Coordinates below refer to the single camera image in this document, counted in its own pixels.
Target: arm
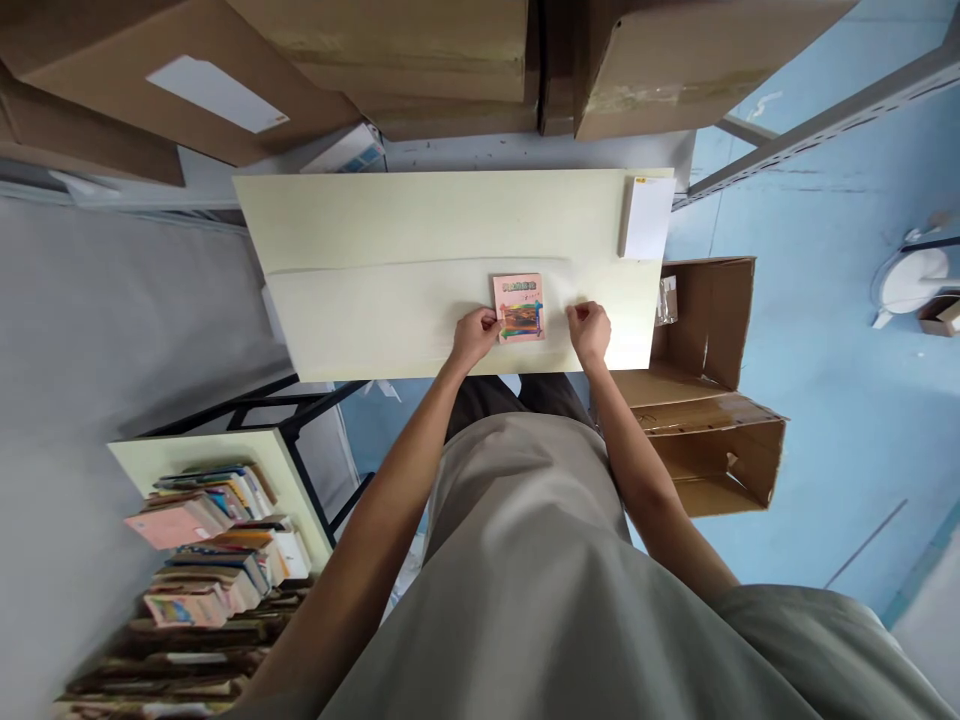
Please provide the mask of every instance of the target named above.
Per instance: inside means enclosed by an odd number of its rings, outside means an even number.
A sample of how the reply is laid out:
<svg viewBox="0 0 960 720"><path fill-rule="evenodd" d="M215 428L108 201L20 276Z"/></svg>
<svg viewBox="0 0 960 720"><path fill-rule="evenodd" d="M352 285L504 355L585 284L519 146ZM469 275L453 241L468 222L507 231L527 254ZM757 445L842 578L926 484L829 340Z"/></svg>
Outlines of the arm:
<svg viewBox="0 0 960 720"><path fill-rule="evenodd" d="M737 578L687 517L670 473L604 363L610 320L603 307L567 308L567 320L597 403L614 482L650 557L705 601L736 587Z"/></svg>
<svg viewBox="0 0 960 720"><path fill-rule="evenodd" d="M489 308L458 324L453 351L390 449L303 605L239 704L297 691L319 715L380 626L440 464L460 383L497 340Z"/></svg>

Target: person's left hand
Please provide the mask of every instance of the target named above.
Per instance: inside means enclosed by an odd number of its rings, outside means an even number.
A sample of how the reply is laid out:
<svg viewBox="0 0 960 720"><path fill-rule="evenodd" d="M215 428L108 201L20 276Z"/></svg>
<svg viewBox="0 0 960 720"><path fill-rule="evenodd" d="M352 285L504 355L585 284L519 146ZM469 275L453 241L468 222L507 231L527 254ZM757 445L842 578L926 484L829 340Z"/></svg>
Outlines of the person's left hand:
<svg viewBox="0 0 960 720"><path fill-rule="evenodd" d="M464 315L453 334L453 350L447 364L466 375L497 342L501 323L491 308L477 308Z"/></svg>

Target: fingers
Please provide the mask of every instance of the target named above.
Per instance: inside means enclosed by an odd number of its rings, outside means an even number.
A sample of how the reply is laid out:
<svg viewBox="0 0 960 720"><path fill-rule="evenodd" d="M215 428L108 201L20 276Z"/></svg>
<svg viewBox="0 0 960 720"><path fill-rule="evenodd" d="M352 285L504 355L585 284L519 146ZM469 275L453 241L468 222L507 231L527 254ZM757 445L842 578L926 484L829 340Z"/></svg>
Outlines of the fingers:
<svg viewBox="0 0 960 720"><path fill-rule="evenodd" d="M485 333L488 333L490 335L496 335L503 329L503 321L496 320L496 319L490 320L489 318L484 318L481 321L481 327L483 328L483 331Z"/></svg>
<svg viewBox="0 0 960 720"><path fill-rule="evenodd" d="M603 305L595 303L593 300L582 302L577 305L567 306L567 321L573 325L574 321L583 322L594 314L604 312Z"/></svg>
<svg viewBox="0 0 960 720"><path fill-rule="evenodd" d="M496 320L497 313L493 308L481 307L471 310L463 316L464 320L482 322L483 320Z"/></svg>

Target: dark pants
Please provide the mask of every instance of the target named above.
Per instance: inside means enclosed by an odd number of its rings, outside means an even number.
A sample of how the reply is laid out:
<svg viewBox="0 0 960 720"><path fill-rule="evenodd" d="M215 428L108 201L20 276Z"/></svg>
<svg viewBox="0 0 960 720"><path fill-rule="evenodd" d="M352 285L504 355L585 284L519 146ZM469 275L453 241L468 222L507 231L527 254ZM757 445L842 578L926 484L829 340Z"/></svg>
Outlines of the dark pants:
<svg viewBox="0 0 960 720"><path fill-rule="evenodd" d="M521 375L519 397L496 375L476 375L464 380L457 392L447 440L477 420L505 412L560 415L597 429L563 373Z"/></svg>

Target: blue floor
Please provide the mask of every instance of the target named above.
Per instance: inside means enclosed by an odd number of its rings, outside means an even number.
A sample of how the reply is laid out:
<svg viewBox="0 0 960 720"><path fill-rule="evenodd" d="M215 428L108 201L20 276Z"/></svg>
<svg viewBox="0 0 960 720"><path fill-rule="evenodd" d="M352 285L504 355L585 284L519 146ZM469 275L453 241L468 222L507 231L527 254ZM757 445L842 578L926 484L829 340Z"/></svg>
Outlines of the blue floor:
<svg viewBox="0 0 960 720"><path fill-rule="evenodd" d="M788 130L936 47L953 6L863 0L736 114ZM693 182L748 150L702 131ZM674 215L668 259L757 256L740 389L791 418L772 509L697 521L744 582L823 587L906 500L831 585L882 613L960 500L960 341L909 316L870 328L877 268L936 211L960 212L960 89ZM428 386L343 404L361 472Z"/></svg>

